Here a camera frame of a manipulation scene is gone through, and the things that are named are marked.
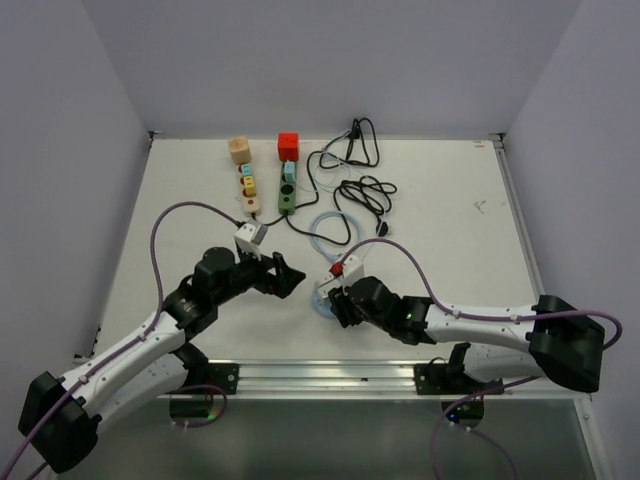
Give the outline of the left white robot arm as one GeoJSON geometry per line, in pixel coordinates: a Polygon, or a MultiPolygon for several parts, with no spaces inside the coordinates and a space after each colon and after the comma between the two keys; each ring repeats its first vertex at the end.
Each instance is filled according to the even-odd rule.
{"type": "Polygon", "coordinates": [[[117,419],[157,396],[205,386],[207,358],[191,341],[217,320],[221,305],[250,289],[283,299],[305,277],[278,252],[207,250],[127,337],[59,377],[45,371],[31,381],[18,422],[26,444],[56,473],[75,468],[117,419]]]}

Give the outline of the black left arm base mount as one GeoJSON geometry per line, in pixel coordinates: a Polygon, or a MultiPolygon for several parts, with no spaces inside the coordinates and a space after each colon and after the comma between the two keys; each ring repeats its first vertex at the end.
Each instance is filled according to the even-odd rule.
{"type": "Polygon", "coordinates": [[[175,350],[173,354],[187,371],[183,386],[211,384],[222,389],[227,395],[236,394],[240,370],[237,363],[212,361],[190,343],[175,350]]]}

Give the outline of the round light blue socket hub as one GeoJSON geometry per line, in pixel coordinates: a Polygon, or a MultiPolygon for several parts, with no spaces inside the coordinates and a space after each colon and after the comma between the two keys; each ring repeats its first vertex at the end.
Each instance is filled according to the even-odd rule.
{"type": "Polygon", "coordinates": [[[336,316],[331,311],[331,302],[328,297],[321,295],[320,283],[316,281],[314,283],[311,295],[311,305],[318,315],[325,319],[335,320],[336,316]]]}

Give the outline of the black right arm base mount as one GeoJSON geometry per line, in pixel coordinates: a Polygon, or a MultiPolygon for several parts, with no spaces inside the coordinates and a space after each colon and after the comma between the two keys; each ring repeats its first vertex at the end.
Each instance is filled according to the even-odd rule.
{"type": "Polygon", "coordinates": [[[428,363],[413,366],[413,380],[418,395],[467,395],[499,387],[502,380],[480,382],[466,373],[464,360],[471,348],[469,342],[455,344],[448,360],[436,357],[428,363]]]}

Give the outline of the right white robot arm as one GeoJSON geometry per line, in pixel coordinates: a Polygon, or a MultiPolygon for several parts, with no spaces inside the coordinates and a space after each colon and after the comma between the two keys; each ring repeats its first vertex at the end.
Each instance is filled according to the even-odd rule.
{"type": "Polygon", "coordinates": [[[453,344],[445,379],[454,391],[516,377],[547,378],[582,393],[599,389],[605,330],[557,297],[464,312],[430,297],[399,296],[373,276],[326,295],[344,328],[366,322],[407,345],[453,344]]]}

